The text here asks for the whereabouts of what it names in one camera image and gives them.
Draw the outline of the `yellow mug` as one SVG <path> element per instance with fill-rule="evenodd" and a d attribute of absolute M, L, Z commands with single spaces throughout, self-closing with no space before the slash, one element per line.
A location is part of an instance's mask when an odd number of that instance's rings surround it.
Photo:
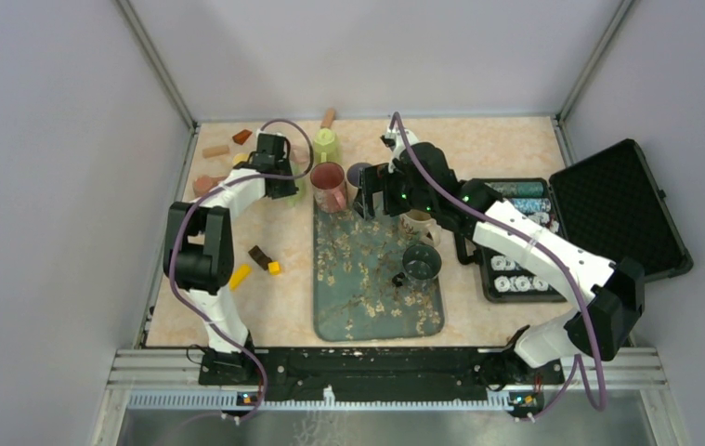
<path fill-rule="evenodd" d="M 237 153 L 232 159 L 232 167 L 234 169 L 245 168 L 249 163 L 250 157 L 250 152 Z"/>

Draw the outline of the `pink upside-down mug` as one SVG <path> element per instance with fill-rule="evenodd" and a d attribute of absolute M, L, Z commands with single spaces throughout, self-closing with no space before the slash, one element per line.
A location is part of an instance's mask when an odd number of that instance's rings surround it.
<path fill-rule="evenodd" d="M 343 212 L 348 207 L 346 174 L 340 164 L 317 164 L 311 174 L 315 205 L 327 214 Z"/>

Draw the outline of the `cream patterned mug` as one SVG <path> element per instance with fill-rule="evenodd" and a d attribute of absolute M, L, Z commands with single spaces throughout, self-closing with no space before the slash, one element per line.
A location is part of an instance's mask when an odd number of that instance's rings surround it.
<path fill-rule="evenodd" d="M 407 236 L 420 243 L 437 247 L 441 242 L 441 228 L 426 212 L 411 210 L 399 216 L 399 227 Z"/>

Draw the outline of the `dark teal mug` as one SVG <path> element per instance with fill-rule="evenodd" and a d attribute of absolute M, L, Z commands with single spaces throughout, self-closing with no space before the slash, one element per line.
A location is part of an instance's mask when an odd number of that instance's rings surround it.
<path fill-rule="evenodd" d="M 436 279 L 442 268 L 442 259 L 436 248 L 417 243 L 405 250 L 401 258 L 401 269 L 391 282 L 396 287 L 405 285 L 427 288 Z"/>

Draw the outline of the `light green upside-down mug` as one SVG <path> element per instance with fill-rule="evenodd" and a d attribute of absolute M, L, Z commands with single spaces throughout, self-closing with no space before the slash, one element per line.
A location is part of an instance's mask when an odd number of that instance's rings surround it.
<path fill-rule="evenodd" d="M 287 199 L 287 204 L 290 207 L 295 207 L 303 201 L 305 196 L 306 196 L 306 189 L 299 188 L 295 195 L 292 195 Z"/>

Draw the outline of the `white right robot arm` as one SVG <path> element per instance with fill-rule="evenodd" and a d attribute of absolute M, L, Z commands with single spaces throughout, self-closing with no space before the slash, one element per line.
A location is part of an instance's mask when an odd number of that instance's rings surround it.
<path fill-rule="evenodd" d="M 544 364 L 576 354 L 615 358 L 643 313 L 641 264 L 582 249 L 529 219 L 484 180 L 458 179 L 444 152 L 429 142 L 383 142 L 390 160 L 360 176 L 364 218 L 374 217 L 373 197 L 381 194 L 385 215 L 426 213 L 462 242 L 511 257 L 572 305 L 572 311 L 517 336 L 503 357 L 510 380 L 527 383 Z"/>

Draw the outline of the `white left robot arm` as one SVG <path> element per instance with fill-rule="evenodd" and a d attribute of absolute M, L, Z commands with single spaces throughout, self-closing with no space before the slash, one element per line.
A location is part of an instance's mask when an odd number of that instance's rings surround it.
<path fill-rule="evenodd" d="M 296 194 L 290 154 L 285 136 L 258 132 L 255 150 L 225 179 L 203 196 L 175 202 L 168 210 L 163 272 L 177 300 L 206 329 L 203 385 L 251 385 L 261 375 L 250 331 L 232 296 L 232 223 L 262 198 Z"/>

